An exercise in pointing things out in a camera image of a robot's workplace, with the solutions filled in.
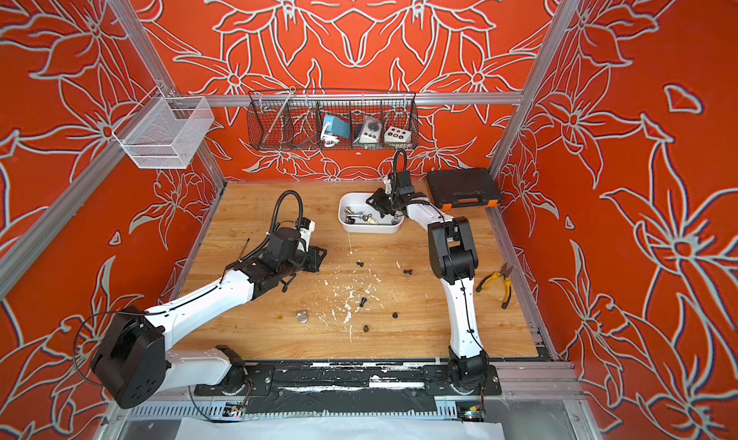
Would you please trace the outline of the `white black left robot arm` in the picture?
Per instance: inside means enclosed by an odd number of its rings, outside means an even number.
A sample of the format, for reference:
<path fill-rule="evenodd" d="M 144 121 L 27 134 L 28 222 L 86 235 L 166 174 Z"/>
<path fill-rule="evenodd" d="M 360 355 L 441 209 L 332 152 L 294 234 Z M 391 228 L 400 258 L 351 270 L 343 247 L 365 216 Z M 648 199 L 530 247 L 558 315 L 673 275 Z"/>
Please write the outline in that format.
<path fill-rule="evenodd" d="M 311 244 L 314 230 L 299 193 L 284 191 L 263 241 L 228 264 L 217 280 L 163 305 L 109 311 L 111 322 L 88 363 L 92 372 L 88 382 L 107 390 L 123 409 L 181 387 L 206 386 L 225 395 L 246 395 L 253 379 L 245 360 L 231 347 L 181 352 L 174 348 L 222 314 L 275 289 L 288 291 L 303 272 L 318 272 L 327 252 Z"/>

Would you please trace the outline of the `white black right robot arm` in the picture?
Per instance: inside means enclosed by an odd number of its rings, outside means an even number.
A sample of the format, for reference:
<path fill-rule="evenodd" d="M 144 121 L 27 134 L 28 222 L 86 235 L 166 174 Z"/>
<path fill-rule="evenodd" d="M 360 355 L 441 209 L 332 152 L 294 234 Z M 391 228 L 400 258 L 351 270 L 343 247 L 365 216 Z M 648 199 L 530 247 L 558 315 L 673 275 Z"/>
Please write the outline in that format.
<path fill-rule="evenodd" d="M 417 192 L 411 172 L 399 166 L 399 161 L 407 161 L 406 151 L 394 153 L 391 171 L 384 178 L 384 188 L 375 191 L 367 199 L 367 205 L 382 218 L 404 216 L 426 230 L 430 268 L 444 288 L 449 309 L 449 384 L 457 392 L 468 394 L 484 388 L 489 366 L 474 305 L 479 256 L 472 227 L 466 218 L 445 214 L 429 197 Z"/>

